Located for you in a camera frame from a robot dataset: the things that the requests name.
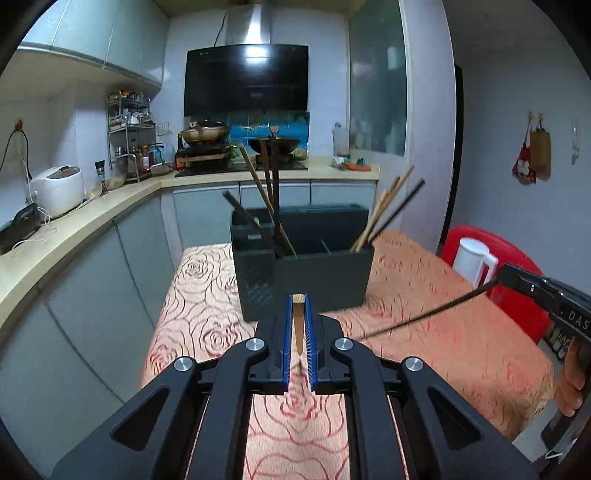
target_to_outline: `black chopstick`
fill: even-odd
[[[225,191],[222,193],[223,197],[234,207],[234,209],[248,222],[248,224],[257,232],[265,243],[275,252],[277,257],[283,257],[283,250],[275,241],[273,240],[272,236],[269,235],[268,232],[263,230],[259,224],[254,221],[254,218],[244,209],[240,202],[234,198],[234,196],[229,192]]]
[[[273,204],[273,186],[271,185],[271,174],[269,173],[269,156],[267,154],[267,142],[261,140],[261,157],[262,164],[265,169],[265,183],[267,184],[267,196],[269,201]]]
[[[277,158],[274,135],[269,137],[271,143],[271,168],[273,170],[273,211],[275,213],[275,238],[279,238],[279,159]]]
[[[406,205],[410,203],[410,201],[414,198],[418,191],[422,189],[424,186],[425,180],[421,179],[421,181],[418,182],[418,185],[415,188],[413,188],[412,191],[407,195],[407,197],[402,201],[400,207],[398,207],[396,211],[390,216],[390,218],[388,218],[388,220],[386,220],[386,222],[378,229],[378,231],[370,237],[370,239],[366,242],[365,245],[372,243],[377,237],[379,237],[379,235],[386,229],[386,227],[390,223],[392,223],[392,221],[398,216],[398,214],[404,210]]]

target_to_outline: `power cord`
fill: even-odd
[[[8,147],[10,146],[10,140],[12,139],[12,136],[17,133],[20,132],[23,134],[23,136],[25,137],[25,141],[27,142],[27,162],[25,164],[26,169],[27,169],[27,177],[29,180],[32,180],[33,177],[31,176],[31,170],[29,170],[29,139],[27,137],[27,134],[24,132],[24,130],[21,127],[16,127],[11,133],[10,136],[8,137],[8,141],[6,142],[6,148],[4,148],[4,155],[2,156],[2,163],[0,163],[0,172],[2,171],[2,168],[4,166],[4,162],[6,161],[6,154],[8,152]]]
[[[223,16],[223,20],[222,20],[222,26],[220,27],[220,30],[219,30],[219,32],[217,32],[216,41],[215,41],[215,42],[213,42],[213,46],[214,46],[214,47],[216,46],[216,44],[217,44],[217,41],[218,41],[218,39],[220,38],[220,33],[222,33],[223,26],[224,26],[224,24],[226,23],[226,17],[228,16],[228,12],[229,12],[229,11],[230,11],[230,10],[227,10],[227,11],[226,11],[226,14]]]

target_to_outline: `wooden chopstick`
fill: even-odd
[[[384,190],[382,192],[382,194],[380,195],[378,203],[374,209],[374,212],[373,212],[371,218],[368,220],[368,224],[365,226],[365,230],[363,230],[361,235],[359,235],[359,237],[357,238],[357,240],[355,241],[355,243],[351,247],[351,249],[350,249],[351,253],[352,252],[358,253],[363,248],[363,245],[367,241],[368,236],[371,233],[371,230],[374,229],[375,224],[378,223],[378,219],[386,211],[386,208],[388,207],[388,205],[386,203],[387,199],[388,199],[390,193],[396,188],[396,185],[398,184],[399,180],[400,180],[400,177],[396,177],[394,179],[394,181],[392,182],[392,185],[390,186],[390,188],[387,190]]]
[[[262,237],[265,243],[275,252],[275,254],[279,258],[282,258],[284,256],[283,249],[277,245],[277,243],[275,243],[273,237],[269,235],[268,232],[263,230],[261,226],[254,221],[254,218],[252,218],[252,216],[244,209],[244,207],[240,205],[240,202],[236,200],[234,196],[227,190],[222,193],[222,195],[228,202],[230,202],[230,204],[240,214],[240,216],[248,222],[251,228],[253,228],[254,231]]]
[[[269,201],[273,203],[273,186],[271,185],[271,174],[269,173],[269,157],[267,156],[267,142],[261,140],[262,164],[265,168],[265,183],[267,184],[267,195]]]
[[[265,202],[265,206],[267,207],[267,210],[269,210],[269,215],[271,215],[271,218],[274,219],[275,215],[274,215],[274,211],[273,211],[273,205],[271,205],[271,202],[269,201],[269,197],[267,196],[267,194],[265,193],[265,190],[262,187],[261,181],[260,181],[258,175],[256,174],[256,170],[252,166],[251,159],[248,158],[248,154],[246,153],[246,150],[244,149],[244,145],[240,145],[239,149],[240,149],[240,153],[242,154],[242,157],[244,158],[244,162],[246,162],[246,167],[248,168],[248,171],[251,173],[252,179],[255,181],[256,187],[258,188],[258,191],[261,194],[262,200],[263,200],[263,202]],[[281,224],[279,225],[279,230],[280,230],[281,236],[283,237],[283,240],[285,241],[287,246],[290,248],[291,252],[295,256],[297,256],[296,249],[294,249],[294,246],[291,244],[290,239],[287,237],[287,233],[285,232],[285,230],[283,229],[283,226]]]
[[[390,206],[390,203],[392,203],[392,200],[394,200],[396,198],[396,195],[398,194],[398,192],[400,192],[403,185],[406,183],[406,181],[410,177],[411,173],[413,172],[413,170],[414,170],[414,165],[411,165],[409,167],[409,169],[407,170],[407,172],[402,176],[402,178],[396,177],[394,179],[394,181],[392,182],[392,186],[388,190],[388,194],[386,195],[386,198],[384,199],[384,201],[382,202],[382,204],[379,207],[378,216],[375,218],[373,225],[369,226],[369,229],[366,229],[366,231],[363,232],[364,237],[360,238],[357,241],[357,244],[355,245],[355,252],[357,252],[357,253],[360,252],[361,249],[364,248],[365,245],[367,245],[368,236],[371,234],[372,230],[375,228],[380,217],[388,209],[388,207]]]
[[[388,218],[388,220],[386,220],[386,222],[378,229],[377,232],[375,232],[371,238],[369,239],[368,243],[372,243],[377,237],[380,236],[380,234],[386,229],[386,227],[392,223],[392,221],[398,216],[398,214],[400,212],[402,212],[406,205],[408,205],[410,203],[410,201],[414,198],[414,196],[418,193],[418,191],[420,189],[422,189],[425,186],[425,180],[421,179],[421,181],[418,183],[418,185],[412,189],[412,191],[407,195],[407,197],[402,201],[402,203],[400,204],[400,206],[395,210],[395,212],[390,216],[390,218]]]

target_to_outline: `red chair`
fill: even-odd
[[[446,264],[453,266],[457,249],[460,246],[460,239],[466,236],[486,244],[491,249],[491,254],[499,259],[499,266],[510,263],[537,275],[542,274],[542,271],[532,259],[514,245],[490,232],[468,225],[455,226],[448,233],[440,254]],[[539,308],[533,300],[501,286],[493,288],[487,295],[501,310],[515,320],[515,323],[535,343],[542,340],[551,325],[551,321],[548,314]]]

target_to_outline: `upper cabinet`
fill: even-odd
[[[66,52],[161,85],[168,25],[153,0],[57,0],[21,48]]]
[[[57,27],[52,48],[105,60],[118,0],[72,0]]]
[[[142,31],[145,10],[150,0],[121,0],[113,24],[113,34],[106,57],[107,65],[141,73]]]
[[[142,32],[142,60],[140,75],[153,82],[162,84],[164,70],[164,50],[168,37],[170,21],[153,1],[148,1]]]

